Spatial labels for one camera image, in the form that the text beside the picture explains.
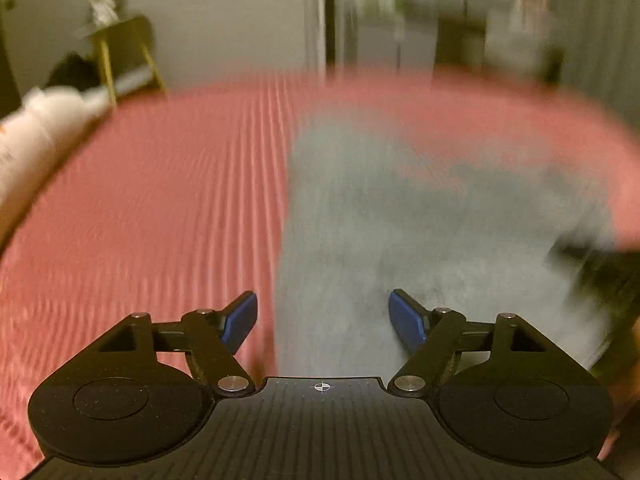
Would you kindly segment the person right hand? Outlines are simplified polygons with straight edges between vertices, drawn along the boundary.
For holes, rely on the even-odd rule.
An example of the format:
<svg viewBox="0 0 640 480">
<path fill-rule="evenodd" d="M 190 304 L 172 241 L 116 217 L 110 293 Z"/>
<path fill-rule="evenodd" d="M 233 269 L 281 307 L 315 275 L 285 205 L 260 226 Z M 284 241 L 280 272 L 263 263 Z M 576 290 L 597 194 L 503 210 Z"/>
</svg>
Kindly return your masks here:
<svg viewBox="0 0 640 480">
<path fill-rule="evenodd" d="M 614 402 L 614 424 L 598 459 L 625 479 L 639 478 L 639 320 L 630 334 L 634 360 L 617 375 L 608 391 Z"/>
</svg>

